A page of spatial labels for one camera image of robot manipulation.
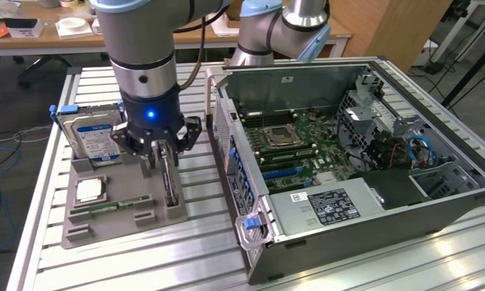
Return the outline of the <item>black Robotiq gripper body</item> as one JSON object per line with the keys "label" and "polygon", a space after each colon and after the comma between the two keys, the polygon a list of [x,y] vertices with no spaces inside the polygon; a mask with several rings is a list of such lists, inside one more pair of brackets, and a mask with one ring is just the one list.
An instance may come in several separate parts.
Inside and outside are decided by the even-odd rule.
{"label": "black Robotiq gripper body", "polygon": [[178,142],[178,132],[184,126],[180,111],[179,89],[171,89],[163,95],[142,98],[122,91],[127,110],[128,129],[135,136],[148,138],[152,132],[154,140]]}

